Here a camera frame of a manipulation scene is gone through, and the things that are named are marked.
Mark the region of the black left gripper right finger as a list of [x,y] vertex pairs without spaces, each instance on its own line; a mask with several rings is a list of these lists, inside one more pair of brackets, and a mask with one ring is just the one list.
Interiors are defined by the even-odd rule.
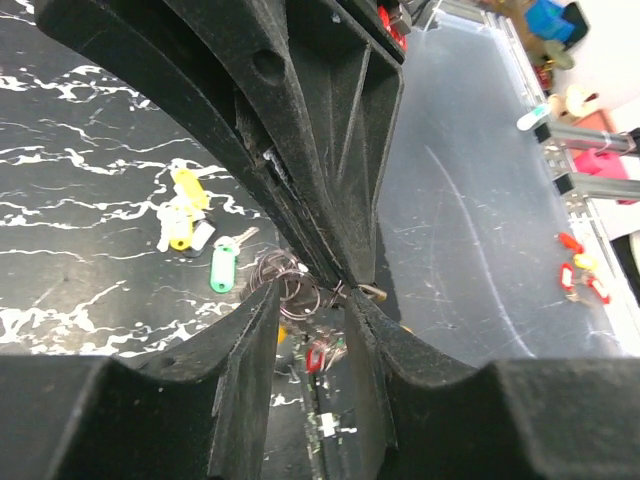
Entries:
[[347,302],[366,479],[635,479],[639,363],[508,359],[473,368]]

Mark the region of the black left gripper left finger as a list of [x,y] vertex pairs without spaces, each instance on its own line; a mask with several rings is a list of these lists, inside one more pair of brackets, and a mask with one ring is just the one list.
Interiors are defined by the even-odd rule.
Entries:
[[280,290],[138,366],[106,356],[1,359],[5,479],[256,479]]

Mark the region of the large keyring with yellow handle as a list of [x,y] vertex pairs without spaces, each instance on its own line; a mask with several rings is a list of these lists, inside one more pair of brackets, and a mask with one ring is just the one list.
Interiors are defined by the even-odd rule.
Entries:
[[337,307],[347,298],[339,281],[323,287],[309,268],[289,250],[278,249],[263,255],[249,279],[251,291],[265,283],[280,285],[280,313],[291,322],[310,321],[321,308]]

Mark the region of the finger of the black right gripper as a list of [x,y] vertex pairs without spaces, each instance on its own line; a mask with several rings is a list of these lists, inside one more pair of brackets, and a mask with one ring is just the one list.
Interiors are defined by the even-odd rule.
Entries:
[[182,126],[245,188],[321,285],[339,282],[283,187],[237,131],[234,81],[169,5],[38,1],[35,21],[45,35],[114,74]]
[[326,287],[375,278],[376,203],[403,87],[404,49],[376,1],[285,1],[286,43],[312,152],[284,162],[279,223]]

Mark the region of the black key tag with key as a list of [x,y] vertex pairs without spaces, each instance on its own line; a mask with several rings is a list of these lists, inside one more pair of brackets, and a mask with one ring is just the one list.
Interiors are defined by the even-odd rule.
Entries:
[[359,284],[358,289],[376,303],[384,302],[388,298],[387,292],[375,284]]

